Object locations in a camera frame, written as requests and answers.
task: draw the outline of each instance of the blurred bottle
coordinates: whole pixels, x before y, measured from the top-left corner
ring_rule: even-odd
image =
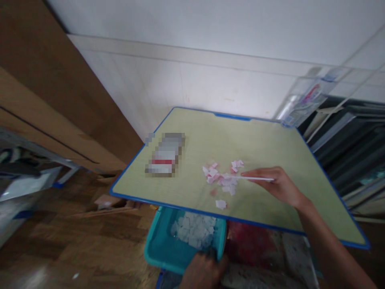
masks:
[[[324,77],[316,78],[301,97],[292,95],[288,101],[291,112],[283,118],[281,124],[287,128],[300,126],[327,99],[328,93],[335,88],[338,83],[337,79],[342,75],[343,71],[342,68],[331,69]],[[294,99],[295,96],[299,100],[293,105],[290,100]]]
[[[302,94],[290,94],[279,115],[277,115],[277,120],[284,120],[296,106],[298,100],[302,97]]]

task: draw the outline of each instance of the white paper piece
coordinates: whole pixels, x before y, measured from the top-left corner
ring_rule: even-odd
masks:
[[[218,171],[216,169],[213,169],[212,167],[209,170],[209,176],[214,177]]]
[[[224,191],[225,193],[230,192],[230,186],[223,186],[222,191]]]
[[[230,195],[231,195],[231,196],[234,196],[234,195],[235,195],[235,186],[234,186],[234,185],[232,185],[232,186],[230,187]]]
[[[238,185],[238,179],[236,179],[236,178],[231,178],[230,183],[231,183],[232,185],[236,186],[236,185]]]
[[[218,209],[224,210],[226,209],[227,203],[223,200],[218,200],[218,201],[215,201],[215,205],[217,206]]]
[[[171,227],[171,235],[202,250],[211,245],[216,218],[186,212]]]
[[[215,177],[207,177],[207,182],[211,185],[215,181]]]
[[[202,167],[203,172],[205,173],[205,176],[209,174],[209,170],[206,167]]]

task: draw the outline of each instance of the white tile wall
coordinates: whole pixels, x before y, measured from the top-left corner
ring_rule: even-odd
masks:
[[[384,103],[385,87],[376,85],[363,85],[353,95],[353,98]]]
[[[71,34],[329,65],[341,65],[385,24],[383,0],[48,3]]]
[[[367,81],[367,84],[385,86],[385,71],[379,71]]]
[[[174,106],[273,118],[289,93],[303,93],[309,87],[313,79],[308,76],[325,75],[331,68],[148,43],[69,37],[143,140]],[[385,102],[383,71],[373,76],[374,70],[346,71],[349,73],[331,95],[348,97],[354,93],[356,99]]]
[[[377,70],[385,62],[385,27],[346,65],[362,69]]]
[[[174,106],[271,118],[296,77],[81,51],[140,138]]]

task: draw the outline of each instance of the light green tabletop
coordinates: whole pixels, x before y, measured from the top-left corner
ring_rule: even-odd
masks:
[[[184,152],[175,177],[147,177],[145,165],[151,159],[162,133],[183,132]],[[242,160],[240,172],[260,167],[281,166],[300,191],[311,199],[337,237],[348,245],[366,246],[365,239],[348,214],[324,172],[296,129],[281,124],[224,118],[212,112],[174,108],[124,171],[111,190],[112,195],[221,215],[227,219],[257,223],[282,230],[303,232],[292,207],[274,198],[260,186],[239,180],[236,194],[209,185],[202,166],[216,161],[220,173],[229,172],[233,160]],[[216,196],[210,191],[217,189]],[[215,200],[228,208],[218,209]]]

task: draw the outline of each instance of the cotton swab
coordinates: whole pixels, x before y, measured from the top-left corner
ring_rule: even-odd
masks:
[[[274,181],[274,179],[271,178],[260,178],[260,177],[239,177],[239,176],[231,176],[234,179],[254,179],[254,180],[260,180],[260,181]]]

